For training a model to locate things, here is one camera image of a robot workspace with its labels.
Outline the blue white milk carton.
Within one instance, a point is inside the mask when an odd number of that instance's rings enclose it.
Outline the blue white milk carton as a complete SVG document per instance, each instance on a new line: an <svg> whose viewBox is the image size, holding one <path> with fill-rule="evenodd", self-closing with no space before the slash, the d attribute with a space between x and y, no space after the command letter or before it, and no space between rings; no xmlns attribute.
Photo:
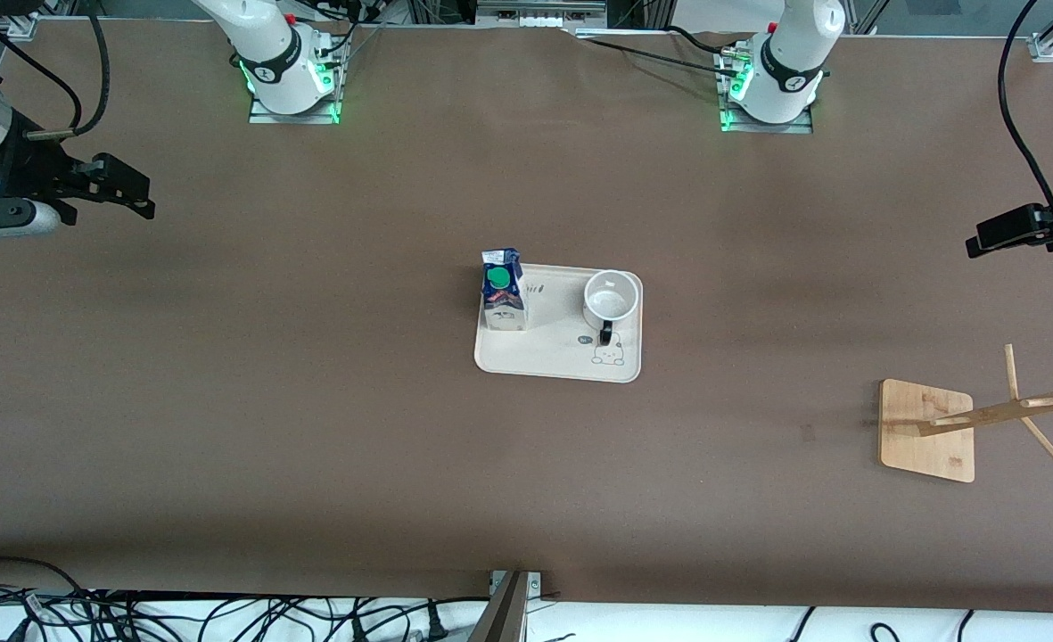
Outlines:
<svg viewBox="0 0 1053 642"><path fill-rule="evenodd" d="M489 332L526 332L529 309L523 295L521 253L515 248L481 253L482 322Z"/></svg>

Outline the white mug black handle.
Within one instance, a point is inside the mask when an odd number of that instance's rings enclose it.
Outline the white mug black handle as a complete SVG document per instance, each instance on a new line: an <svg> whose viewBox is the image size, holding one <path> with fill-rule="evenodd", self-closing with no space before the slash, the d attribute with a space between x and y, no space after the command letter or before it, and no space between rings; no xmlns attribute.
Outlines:
<svg viewBox="0 0 1053 642"><path fill-rule="evenodd" d="M641 293L636 277L622 270L598 270L582 292L582 316L596 334L596 345L611 344L616 326L638 308Z"/></svg>

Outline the wooden cup hanging rack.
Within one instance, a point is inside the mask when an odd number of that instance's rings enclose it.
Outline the wooden cup hanging rack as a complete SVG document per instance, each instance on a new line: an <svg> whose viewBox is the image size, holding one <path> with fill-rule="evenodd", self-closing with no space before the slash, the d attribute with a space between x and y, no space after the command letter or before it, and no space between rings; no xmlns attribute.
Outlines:
<svg viewBox="0 0 1053 642"><path fill-rule="evenodd" d="M1004 345L1008 399L976 407L969 394L922 383L885 379L879 383L879 452L893 470L950 482L975 480L975 435L982 428L1017 422L1053 460L1053 444L1035 417L1053 412L1053 392L1024 397L1016 378L1014 345Z"/></svg>

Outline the cream rabbit print tray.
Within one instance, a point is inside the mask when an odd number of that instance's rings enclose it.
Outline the cream rabbit print tray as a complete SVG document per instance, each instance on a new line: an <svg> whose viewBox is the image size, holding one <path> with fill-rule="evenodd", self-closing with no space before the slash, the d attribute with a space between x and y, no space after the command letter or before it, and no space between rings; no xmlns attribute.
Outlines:
<svg viewBox="0 0 1053 642"><path fill-rule="evenodd" d="M583 293L596 269L525 263L529 324L522 332L493 332L480 318L474 362L481 370L539 375L601 383L636 381L643 366L644 285L637 274L637 307L615 326L611 344L601 345L583 316Z"/></svg>

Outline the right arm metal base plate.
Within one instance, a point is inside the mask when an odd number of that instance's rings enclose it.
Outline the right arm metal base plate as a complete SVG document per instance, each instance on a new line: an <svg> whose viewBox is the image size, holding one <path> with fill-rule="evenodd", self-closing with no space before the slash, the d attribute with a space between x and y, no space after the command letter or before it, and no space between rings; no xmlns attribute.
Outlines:
<svg viewBox="0 0 1053 642"><path fill-rule="evenodd" d="M280 114L269 111L256 96L251 97L250 123L285 123L285 125L337 125L341 119L342 91L323 96L309 111Z"/></svg>

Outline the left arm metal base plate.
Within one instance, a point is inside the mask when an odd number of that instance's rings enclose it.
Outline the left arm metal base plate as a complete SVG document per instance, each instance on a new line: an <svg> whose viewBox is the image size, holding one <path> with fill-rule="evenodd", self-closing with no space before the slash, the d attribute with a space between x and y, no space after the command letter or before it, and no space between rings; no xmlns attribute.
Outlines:
<svg viewBox="0 0 1053 642"><path fill-rule="evenodd" d="M811 109L806 107L798 118L786 123L768 123L751 117L738 104L727 104L720 109L721 131L726 133L763 133L786 135L810 135L814 131Z"/></svg>

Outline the grey metal frame bracket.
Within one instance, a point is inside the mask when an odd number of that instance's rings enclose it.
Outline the grey metal frame bracket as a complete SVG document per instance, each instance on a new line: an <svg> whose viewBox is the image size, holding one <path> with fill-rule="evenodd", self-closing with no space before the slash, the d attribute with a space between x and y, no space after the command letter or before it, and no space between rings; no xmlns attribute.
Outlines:
<svg viewBox="0 0 1053 642"><path fill-rule="evenodd" d="M474 0L474 24L485 28L605 29L605 0Z"/></svg>

